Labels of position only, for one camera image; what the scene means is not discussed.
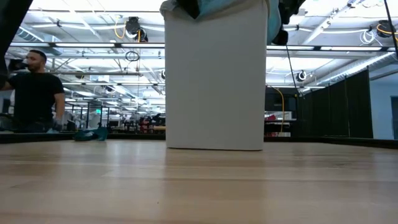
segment yellow cable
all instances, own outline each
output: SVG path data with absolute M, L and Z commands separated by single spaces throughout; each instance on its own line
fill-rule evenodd
M 377 27 L 376 27 L 378 31 L 385 33 L 385 34 L 392 34 L 392 32 L 388 32 L 388 31 L 384 31 L 384 30 L 380 29 L 380 26 L 381 26 L 381 24 L 377 25 Z
M 285 122 L 285 99 L 284 99 L 284 95 L 282 94 L 281 91 L 279 91 L 277 88 L 274 88 L 273 86 L 271 86 L 274 90 L 278 91 L 278 93 L 280 94 L 280 96 L 282 97 L 282 124 L 280 126 L 280 133 L 281 134 L 283 132 L 284 129 L 284 122 Z
M 116 34 L 116 37 L 119 37 L 119 39 L 123 39 L 124 35 L 126 34 L 126 22 L 124 22 L 124 27 L 123 27 L 123 35 L 119 36 L 118 32 L 116 31 L 116 26 L 118 25 L 118 19 L 116 19 L 115 23 L 114 23 L 114 33 Z

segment ceiling duct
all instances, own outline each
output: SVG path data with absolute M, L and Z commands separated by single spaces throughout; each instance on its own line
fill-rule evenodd
M 43 42 L 42 39 L 39 39 L 39 37 L 35 36 L 34 34 L 30 33 L 29 31 L 23 29 L 23 28 L 18 28 L 17 34 L 18 37 L 28 41 L 28 42 Z M 52 54 L 52 55 L 61 55 L 62 52 L 59 51 L 59 49 L 55 49 L 52 47 L 36 47 L 36 49 L 43 51 L 44 53 Z
M 338 82 L 343 80 L 345 77 L 357 74 L 369 68 L 369 71 L 373 71 L 393 62 L 398 62 L 395 52 L 389 52 L 383 55 L 375 56 L 367 60 L 357 60 L 347 66 L 342 67 L 330 74 L 323 76 L 321 80 L 316 83 L 317 85 L 324 85 L 329 82 Z

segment man's arm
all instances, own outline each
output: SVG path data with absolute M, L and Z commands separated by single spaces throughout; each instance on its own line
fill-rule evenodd
M 57 93 L 54 95 L 55 98 L 55 119 L 61 120 L 65 112 L 65 94 Z
M 58 77 L 52 77 L 51 87 L 55 99 L 55 119 L 60 122 L 65 112 L 65 93 L 61 80 Z

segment beard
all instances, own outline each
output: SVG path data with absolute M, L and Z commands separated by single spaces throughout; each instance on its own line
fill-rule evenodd
M 28 69 L 30 72 L 37 72 L 37 71 L 40 69 L 40 67 L 39 67 L 39 66 L 36 66 L 36 65 L 29 65 L 29 66 L 27 67 L 27 69 Z

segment teal object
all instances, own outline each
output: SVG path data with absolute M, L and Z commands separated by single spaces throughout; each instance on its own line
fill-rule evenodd
M 98 128 L 94 130 L 84 130 L 77 132 L 73 139 L 75 141 L 105 141 L 108 137 L 108 130 L 106 128 Z
M 201 0 L 199 3 L 200 14 L 198 19 L 217 13 L 218 11 L 227 8 L 230 5 L 236 4 L 243 0 Z M 276 35 L 279 33 L 279 29 L 282 25 L 282 20 L 279 14 L 279 0 L 268 0 L 268 26 L 267 26 L 267 45 L 275 39 Z

